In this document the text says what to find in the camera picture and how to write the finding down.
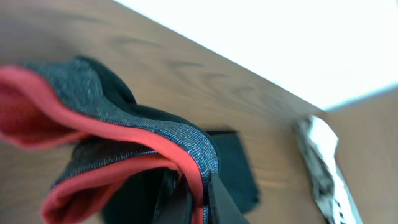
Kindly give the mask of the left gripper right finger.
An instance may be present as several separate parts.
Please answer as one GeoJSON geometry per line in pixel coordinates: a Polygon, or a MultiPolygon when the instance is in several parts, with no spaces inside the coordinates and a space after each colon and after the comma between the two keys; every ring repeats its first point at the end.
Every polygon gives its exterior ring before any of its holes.
{"type": "Polygon", "coordinates": [[[248,224],[227,189],[216,174],[211,175],[208,186],[209,211],[212,224],[248,224]]]}

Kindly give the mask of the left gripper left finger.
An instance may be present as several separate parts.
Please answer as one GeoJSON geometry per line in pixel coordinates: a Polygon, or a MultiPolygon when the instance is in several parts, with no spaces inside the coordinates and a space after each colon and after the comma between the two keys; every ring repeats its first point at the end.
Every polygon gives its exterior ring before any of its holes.
{"type": "Polygon", "coordinates": [[[157,198],[153,224],[191,224],[193,195],[185,176],[174,170],[163,175],[157,198]]]}

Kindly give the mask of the black leggings with red waistband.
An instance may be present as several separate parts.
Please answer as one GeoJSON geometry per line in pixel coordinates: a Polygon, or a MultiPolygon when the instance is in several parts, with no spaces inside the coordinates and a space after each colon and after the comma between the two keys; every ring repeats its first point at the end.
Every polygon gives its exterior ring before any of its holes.
{"type": "Polygon", "coordinates": [[[75,145],[42,205],[45,223],[80,223],[96,212],[106,223],[152,223],[167,170],[187,180],[191,223],[211,223],[212,174],[243,216],[260,201],[237,131],[205,131],[139,105],[91,58],[3,65],[1,137],[31,151],[75,145]]]}

